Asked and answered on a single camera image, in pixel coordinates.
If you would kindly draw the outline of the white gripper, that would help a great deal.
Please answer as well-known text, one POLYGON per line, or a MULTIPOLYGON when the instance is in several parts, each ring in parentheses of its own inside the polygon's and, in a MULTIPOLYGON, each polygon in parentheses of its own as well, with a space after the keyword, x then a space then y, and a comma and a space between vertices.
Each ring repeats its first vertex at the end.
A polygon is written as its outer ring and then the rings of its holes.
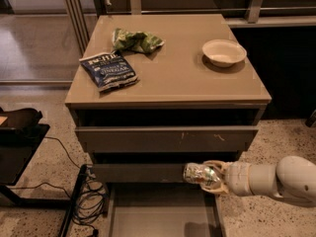
POLYGON ((208 160, 202 163, 207 176, 224 176, 226 185, 222 183, 201 184, 200 187, 210 194, 228 195, 229 191, 238 197, 251 196, 249 163, 244 162, 224 162, 219 160, 208 160))

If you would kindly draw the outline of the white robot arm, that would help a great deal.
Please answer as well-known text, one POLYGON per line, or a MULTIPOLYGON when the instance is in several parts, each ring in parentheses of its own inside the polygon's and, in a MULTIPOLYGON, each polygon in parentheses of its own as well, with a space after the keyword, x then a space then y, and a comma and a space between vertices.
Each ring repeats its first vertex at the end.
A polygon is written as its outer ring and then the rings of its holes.
POLYGON ((299 156, 286 156, 276 164, 210 161, 218 170, 217 182, 200 187, 214 195, 265 196, 279 202, 316 206, 316 165, 299 156))

